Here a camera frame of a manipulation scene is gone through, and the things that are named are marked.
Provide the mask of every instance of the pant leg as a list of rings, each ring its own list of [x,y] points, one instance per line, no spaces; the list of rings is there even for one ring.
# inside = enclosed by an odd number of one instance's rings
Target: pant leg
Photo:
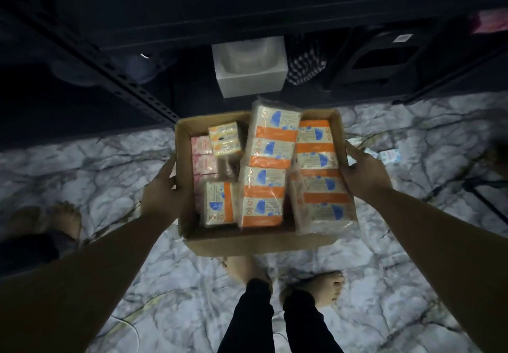
[[[343,353],[308,292],[294,290],[284,301],[284,319],[292,353]]]
[[[57,230],[0,243],[0,278],[45,265],[75,250],[76,246],[77,241]]]
[[[250,280],[217,353],[275,352],[271,296],[267,282],[257,278]]]

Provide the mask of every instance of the white container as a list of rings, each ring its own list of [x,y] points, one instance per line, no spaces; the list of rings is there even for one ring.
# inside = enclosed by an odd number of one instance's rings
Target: white container
[[[224,98],[282,90],[288,74],[284,37],[215,44],[212,53]]]

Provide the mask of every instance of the black and white checkered fabric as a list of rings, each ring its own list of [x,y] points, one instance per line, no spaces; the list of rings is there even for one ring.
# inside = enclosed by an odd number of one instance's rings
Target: black and white checkered fabric
[[[318,40],[304,35],[291,36],[287,43],[288,81],[294,86],[312,79],[326,67],[326,55]]]

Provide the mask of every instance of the marble floor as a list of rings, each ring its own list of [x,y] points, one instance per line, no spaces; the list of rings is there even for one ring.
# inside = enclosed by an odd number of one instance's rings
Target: marble floor
[[[465,176],[494,178],[480,156],[508,130],[508,93],[339,109],[348,136],[373,150],[398,148],[388,166],[396,188],[503,236],[503,224],[461,188]],[[0,220],[16,208],[69,200],[80,207],[82,241],[136,216],[143,186],[174,151],[171,129],[94,138],[0,154]],[[499,208],[508,197],[481,189]],[[342,270],[346,285],[325,321],[345,352],[478,351],[371,207],[357,201],[359,226],[335,244],[261,256],[274,279],[273,332],[289,352],[276,300],[287,282]],[[243,288],[217,260],[197,257],[169,228],[153,247],[113,315],[139,332],[140,352],[213,352]],[[89,352],[136,353],[136,333],[110,318]]]

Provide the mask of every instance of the bare foot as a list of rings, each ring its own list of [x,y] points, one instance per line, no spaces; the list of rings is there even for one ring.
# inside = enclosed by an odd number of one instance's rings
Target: bare foot
[[[252,255],[225,257],[222,261],[222,266],[235,281],[247,285],[251,279],[259,278],[268,282],[271,289],[272,281],[257,264],[257,260]]]
[[[41,208],[38,206],[23,207],[15,211],[7,224],[7,238],[40,233],[40,218]]]
[[[342,291],[344,283],[344,275],[339,272],[319,274],[308,282],[287,288],[280,293],[280,304],[283,306],[285,299],[292,293],[294,289],[309,292],[315,301],[317,309],[329,306],[335,302]]]
[[[49,209],[48,227],[78,240],[81,233],[81,213],[72,203],[56,202]]]

